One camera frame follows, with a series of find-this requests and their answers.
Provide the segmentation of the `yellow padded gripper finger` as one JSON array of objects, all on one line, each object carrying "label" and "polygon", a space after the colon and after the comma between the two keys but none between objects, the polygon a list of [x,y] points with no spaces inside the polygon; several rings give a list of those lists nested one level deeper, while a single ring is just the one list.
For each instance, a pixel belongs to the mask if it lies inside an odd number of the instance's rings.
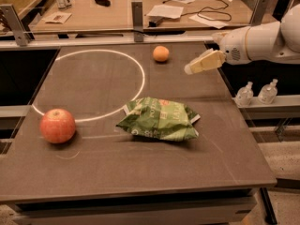
[{"label": "yellow padded gripper finger", "polygon": [[220,50],[209,49],[199,57],[193,59],[185,65],[184,71],[187,75],[200,73],[203,71],[220,68],[225,62],[226,55]]},{"label": "yellow padded gripper finger", "polygon": [[216,44],[221,45],[226,42],[228,35],[229,32],[217,32],[212,35],[212,39],[216,42]]}]

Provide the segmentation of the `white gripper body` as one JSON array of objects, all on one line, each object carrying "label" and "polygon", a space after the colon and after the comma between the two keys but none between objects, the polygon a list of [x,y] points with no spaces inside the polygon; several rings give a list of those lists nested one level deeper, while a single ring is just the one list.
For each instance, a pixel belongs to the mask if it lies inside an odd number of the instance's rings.
[{"label": "white gripper body", "polygon": [[230,65],[244,65],[251,62],[248,58],[246,37],[249,27],[234,29],[229,32],[224,44],[218,45],[219,49],[225,53],[226,62]]}]

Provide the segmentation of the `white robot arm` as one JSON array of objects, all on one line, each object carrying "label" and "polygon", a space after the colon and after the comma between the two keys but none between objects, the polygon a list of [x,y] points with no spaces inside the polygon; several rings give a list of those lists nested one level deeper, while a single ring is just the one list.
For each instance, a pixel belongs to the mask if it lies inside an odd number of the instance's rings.
[{"label": "white robot arm", "polygon": [[300,64],[300,5],[292,7],[280,22],[270,22],[215,33],[218,50],[209,49],[185,65],[187,75],[220,68],[224,63],[244,65],[252,61]]}]

